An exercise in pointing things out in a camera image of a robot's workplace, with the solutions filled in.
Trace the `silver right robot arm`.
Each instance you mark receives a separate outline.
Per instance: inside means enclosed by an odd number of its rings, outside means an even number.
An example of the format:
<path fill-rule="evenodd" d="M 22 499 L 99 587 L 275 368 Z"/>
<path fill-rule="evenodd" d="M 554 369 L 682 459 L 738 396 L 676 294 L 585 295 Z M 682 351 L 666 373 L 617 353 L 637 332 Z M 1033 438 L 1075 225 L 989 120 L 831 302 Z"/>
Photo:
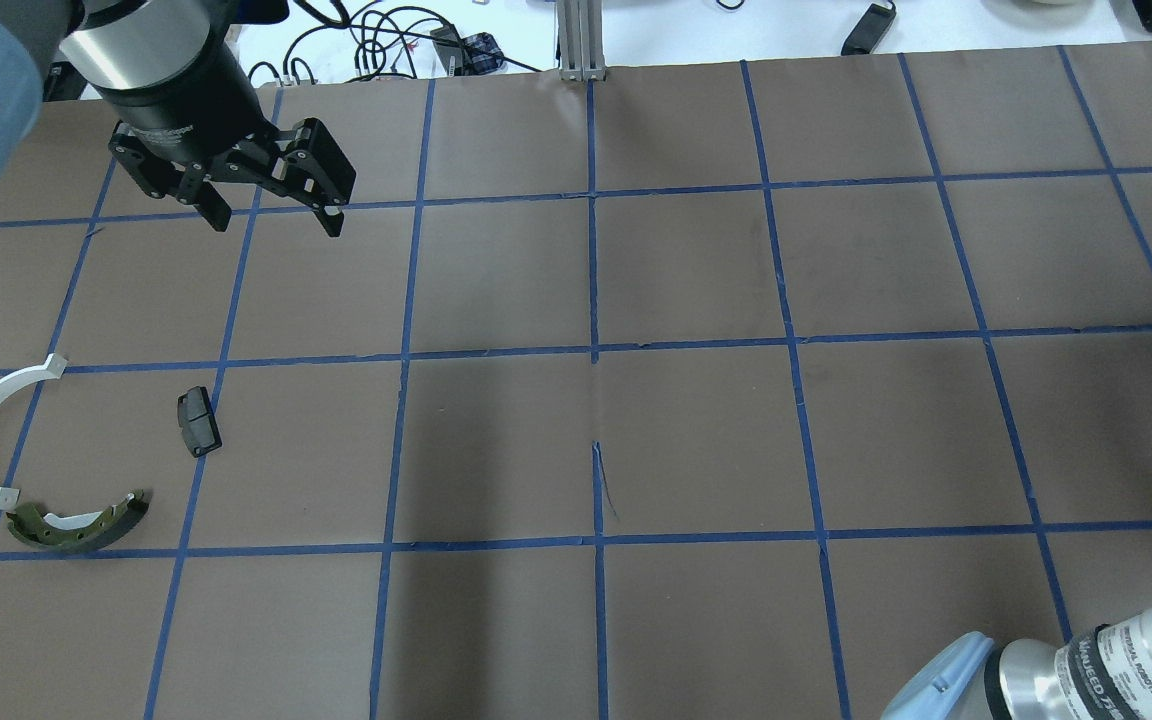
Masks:
<path fill-rule="evenodd" d="M 882 719 L 1152 719 L 1152 607 L 1064 646 L 961 635 Z"/>

